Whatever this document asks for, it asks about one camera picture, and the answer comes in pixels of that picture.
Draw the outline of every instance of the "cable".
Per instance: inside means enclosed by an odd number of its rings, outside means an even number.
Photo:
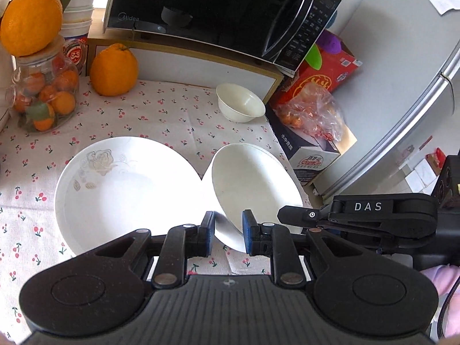
[[[438,333],[438,339],[441,339],[441,337],[444,337],[444,331],[442,330],[442,323],[444,322],[444,315],[446,314],[447,307],[449,306],[449,302],[454,296],[454,293],[457,290],[459,285],[460,285],[460,276],[457,278],[454,285],[450,289],[450,292],[447,295],[446,300],[442,304],[441,311],[439,312],[438,325],[436,326],[436,332]]]
[[[454,85],[452,84],[452,80],[450,80],[450,78],[446,75],[444,75],[443,72],[441,72],[440,74],[440,77],[443,78],[445,81],[447,81],[450,85],[450,90],[452,92],[452,103],[454,105],[454,110],[452,112],[452,114],[455,112],[455,91],[454,91]]]

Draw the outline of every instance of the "screw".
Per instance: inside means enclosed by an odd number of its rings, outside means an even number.
[[[304,278],[301,274],[297,272],[286,272],[285,274],[281,275],[281,281],[284,284],[288,285],[297,285],[304,281]]]
[[[163,272],[162,274],[155,276],[153,280],[158,285],[171,285],[177,281],[177,278],[175,275],[170,274],[169,272]]]

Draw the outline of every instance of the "plate with floral pattern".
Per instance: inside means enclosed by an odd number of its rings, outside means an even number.
[[[141,137],[114,137],[79,152],[56,186],[54,210],[81,254],[135,229],[164,235],[204,216],[201,180],[179,153]]]

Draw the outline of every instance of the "microwave oven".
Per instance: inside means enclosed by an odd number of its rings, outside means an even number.
[[[234,50],[292,73],[340,0],[108,0],[104,30],[158,33]]]

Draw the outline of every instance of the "purple object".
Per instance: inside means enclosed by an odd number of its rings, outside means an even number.
[[[329,31],[323,31],[316,44],[330,54],[339,54],[342,51],[340,39]]]

